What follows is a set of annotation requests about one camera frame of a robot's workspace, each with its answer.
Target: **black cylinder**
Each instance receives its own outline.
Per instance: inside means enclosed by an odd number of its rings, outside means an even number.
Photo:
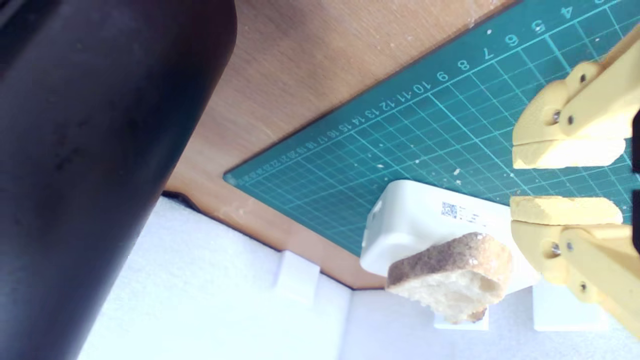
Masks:
[[[234,2],[0,6],[0,359],[74,359],[228,62]]]

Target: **qr code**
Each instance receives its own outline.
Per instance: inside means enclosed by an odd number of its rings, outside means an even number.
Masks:
[[[457,218],[458,207],[454,204],[449,204],[448,202],[442,202],[442,216]]]

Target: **green cutting mat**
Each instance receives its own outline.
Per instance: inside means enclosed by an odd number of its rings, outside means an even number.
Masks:
[[[413,179],[508,204],[604,196],[630,222],[630,151],[606,168],[514,170],[511,131],[547,83],[599,59],[640,0],[524,1],[225,174],[226,182],[356,256],[385,186]]]

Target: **wooden table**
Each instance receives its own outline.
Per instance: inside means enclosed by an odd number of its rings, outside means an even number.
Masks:
[[[383,287],[357,257],[222,175],[510,2],[236,0],[236,48],[167,190],[347,286]]]

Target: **bolt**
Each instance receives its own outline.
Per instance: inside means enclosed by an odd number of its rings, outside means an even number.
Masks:
[[[553,245],[551,245],[551,252],[553,252],[554,255],[562,254],[562,252],[560,251],[560,245],[558,245],[558,243],[554,243]]]

